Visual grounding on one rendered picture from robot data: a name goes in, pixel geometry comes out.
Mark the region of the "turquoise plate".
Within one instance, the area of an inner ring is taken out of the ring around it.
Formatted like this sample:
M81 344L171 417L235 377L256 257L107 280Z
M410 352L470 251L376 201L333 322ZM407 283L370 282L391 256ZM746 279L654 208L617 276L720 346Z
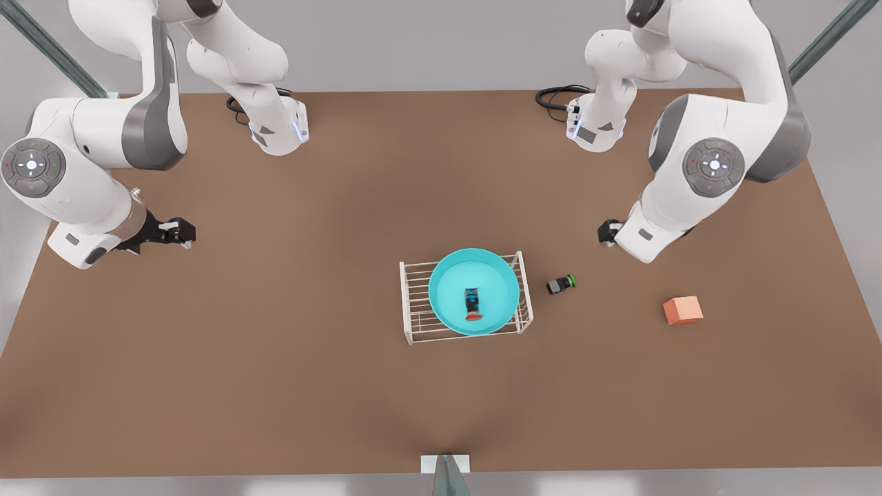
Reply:
M495 252L468 248L451 252L429 276L429 304L448 329L489 335L515 314L520 284L509 262Z

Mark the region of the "orange cube block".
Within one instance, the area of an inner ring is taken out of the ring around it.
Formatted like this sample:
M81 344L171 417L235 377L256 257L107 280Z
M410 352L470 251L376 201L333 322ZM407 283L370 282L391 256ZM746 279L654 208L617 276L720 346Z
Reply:
M668 324L688 324L704 317L696 296L677 296L665 301L664 313Z

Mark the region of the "silver frame post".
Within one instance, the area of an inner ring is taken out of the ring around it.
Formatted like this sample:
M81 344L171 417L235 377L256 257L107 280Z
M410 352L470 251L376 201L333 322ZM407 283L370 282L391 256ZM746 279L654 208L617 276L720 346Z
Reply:
M0 15L86 96L111 98L110 94L20 6L17 0L0 0Z
M841 38L862 20L880 0L850 0L837 16L804 48L788 69L790 82L796 85Z
M433 474L431 496L471 496L464 477L470 471L469 455L421 455L421 473Z

